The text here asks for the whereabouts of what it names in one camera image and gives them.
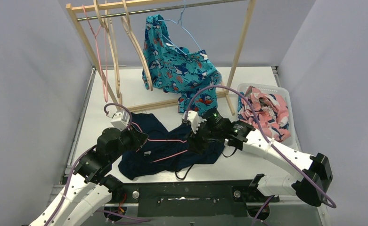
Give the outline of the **blue shark print shorts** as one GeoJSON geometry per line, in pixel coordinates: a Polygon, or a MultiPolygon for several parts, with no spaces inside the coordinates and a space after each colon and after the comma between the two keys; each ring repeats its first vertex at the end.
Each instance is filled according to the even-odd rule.
{"type": "Polygon", "coordinates": [[[239,113],[245,105],[246,101],[244,101],[243,98],[239,96],[237,101],[237,112],[239,113]]]}

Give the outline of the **wooden hanger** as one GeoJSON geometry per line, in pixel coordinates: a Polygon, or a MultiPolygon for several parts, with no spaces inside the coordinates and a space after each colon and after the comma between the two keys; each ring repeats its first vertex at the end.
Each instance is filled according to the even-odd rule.
{"type": "Polygon", "coordinates": [[[114,28],[110,18],[102,18],[99,12],[99,3],[97,0],[93,1],[95,12],[97,15],[97,19],[99,21],[99,29],[103,28],[104,30],[104,38],[105,38],[105,71],[100,69],[99,75],[102,76],[103,81],[103,95],[104,100],[107,103],[109,97],[113,97],[117,101],[117,99],[121,99],[121,90],[120,90],[120,74],[119,74],[119,63],[118,63],[118,54],[115,42],[115,35],[114,35],[114,28]],[[115,90],[116,94],[109,94],[109,91],[112,92],[111,88],[109,87],[110,84],[108,82],[108,68],[107,68],[107,55],[108,52],[111,53],[113,69],[114,69],[114,81],[115,81],[115,90]]]}
{"type": "Polygon", "coordinates": [[[150,71],[146,62],[146,59],[144,57],[143,51],[139,45],[139,42],[134,34],[134,32],[132,31],[132,27],[131,27],[131,22],[130,22],[130,15],[129,15],[129,11],[128,11],[128,7],[127,7],[127,3],[125,0],[122,0],[123,3],[123,7],[125,10],[125,15],[121,16],[121,21],[123,24],[123,27],[125,29],[125,32],[127,33],[130,41],[133,44],[133,47],[135,48],[137,55],[142,63],[143,66],[143,72],[145,73],[145,83],[148,85],[148,89],[153,91],[153,83],[151,81],[151,75],[150,75],[150,71]]]}

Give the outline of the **pink wire hanger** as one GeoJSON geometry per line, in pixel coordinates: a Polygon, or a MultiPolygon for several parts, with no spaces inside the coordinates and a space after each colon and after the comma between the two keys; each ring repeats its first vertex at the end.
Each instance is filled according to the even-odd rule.
{"type": "Polygon", "coordinates": [[[89,20],[87,11],[85,9],[85,6],[83,5],[82,8],[83,8],[83,11],[84,11],[84,14],[85,14],[85,19],[86,19],[87,23],[89,24],[91,33],[92,33],[92,35],[94,37],[94,40],[95,40],[96,54],[97,54],[97,60],[98,60],[98,66],[99,66],[99,75],[102,79],[103,97],[104,97],[104,101],[107,103],[108,102],[108,84],[107,84],[107,82],[108,82],[108,72],[104,73],[104,71],[101,68],[100,51],[99,51],[99,45],[98,45],[98,35],[99,35],[99,33],[100,33],[100,31],[103,27],[102,27],[102,24],[101,24],[101,25],[99,25],[97,31],[95,31],[93,29],[91,23],[90,23],[90,20],[89,20]]]}
{"type": "Polygon", "coordinates": [[[146,162],[164,161],[183,154],[188,149],[186,135],[190,131],[187,126],[178,126],[168,131],[160,122],[134,122],[134,128],[148,134],[147,142],[136,152],[146,162]]]}

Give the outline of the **wooden hanger front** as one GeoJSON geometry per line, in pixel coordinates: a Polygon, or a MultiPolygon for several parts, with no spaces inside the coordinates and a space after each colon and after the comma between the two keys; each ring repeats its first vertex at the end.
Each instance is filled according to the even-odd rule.
{"type": "Polygon", "coordinates": [[[114,28],[110,18],[102,18],[99,12],[99,3],[97,0],[93,1],[95,12],[97,15],[97,19],[99,21],[99,29],[103,28],[104,30],[104,38],[105,38],[105,71],[100,69],[99,75],[102,76],[103,81],[103,95],[104,100],[107,103],[109,97],[113,97],[117,101],[117,99],[121,99],[121,90],[120,90],[120,74],[119,74],[119,63],[118,63],[118,54],[115,42],[115,35],[114,35],[114,28]],[[109,94],[109,91],[112,92],[111,88],[109,87],[110,84],[108,82],[108,68],[107,68],[107,55],[108,52],[111,53],[113,69],[114,69],[114,81],[115,81],[115,90],[116,94],[109,94]]]}

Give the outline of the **teal fish print shorts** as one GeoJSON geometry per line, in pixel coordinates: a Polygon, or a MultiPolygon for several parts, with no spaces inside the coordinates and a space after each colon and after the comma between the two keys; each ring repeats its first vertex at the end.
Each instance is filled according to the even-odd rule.
{"type": "Polygon", "coordinates": [[[178,113],[187,109],[203,114],[217,108],[215,85],[221,73],[209,60],[205,50],[191,52],[170,41],[168,27],[160,15],[146,18],[143,55],[152,85],[165,93],[177,93],[178,113]]]}

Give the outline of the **pink floral shorts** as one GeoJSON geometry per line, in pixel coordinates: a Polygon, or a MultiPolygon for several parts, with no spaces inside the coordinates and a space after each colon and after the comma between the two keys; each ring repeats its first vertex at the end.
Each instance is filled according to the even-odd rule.
{"type": "Polygon", "coordinates": [[[291,137],[290,114],[281,95],[265,93],[254,86],[250,86],[243,95],[251,103],[255,114],[246,104],[237,115],[239,120],[262,130],[266,136],[279,142],[291,137]]]}

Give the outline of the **navy blue shorts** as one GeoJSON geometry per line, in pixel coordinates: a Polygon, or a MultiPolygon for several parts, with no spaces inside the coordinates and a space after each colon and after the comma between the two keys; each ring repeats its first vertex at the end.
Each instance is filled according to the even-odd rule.
{"type": "Polygon", "coordinates": [[[148,134],[148,140],[140,150],[122,155],[118,169],[130,180],[165,170],[179,172],[195,164],[214,164],[225,148],[221,142],[212,142],[202,154],[190,152],[186,142],[190,126],[180,125],[168,131],[151,113],[134,113],[132,116],[132,126],[148,134]]]}

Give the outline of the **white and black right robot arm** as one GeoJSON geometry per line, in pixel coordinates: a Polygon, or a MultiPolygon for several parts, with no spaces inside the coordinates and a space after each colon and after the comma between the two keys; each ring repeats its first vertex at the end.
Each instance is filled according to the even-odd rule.
{"type": "Polygon", "coordinates": [[[272,138],[265,139],[252,125],[224,118],[216,109],[202,117],[195,111],[185,112],[182,123],[191,128],[187,138],[190,152],[205,153],[213,142],[217,142],[259,156],[287,172],[281,177],[263,173],[255,176],[249,187],[253,200],[290,195],[315,207],[327,204],[325,195],[333,174],[325,155],[299,152],[272,138]]]}

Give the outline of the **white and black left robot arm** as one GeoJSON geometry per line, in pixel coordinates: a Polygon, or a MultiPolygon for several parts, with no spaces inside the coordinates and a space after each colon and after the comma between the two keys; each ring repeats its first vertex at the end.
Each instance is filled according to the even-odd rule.
{"type": "Polygon", "coordinates": [[[73,164],[64,188],[32,226],[80,226],[102,205],[123,196],[123,184],[110,174],[123,153],[139,150],[148,135],[129,126],[106,128],[97,143],[73,164]]]}

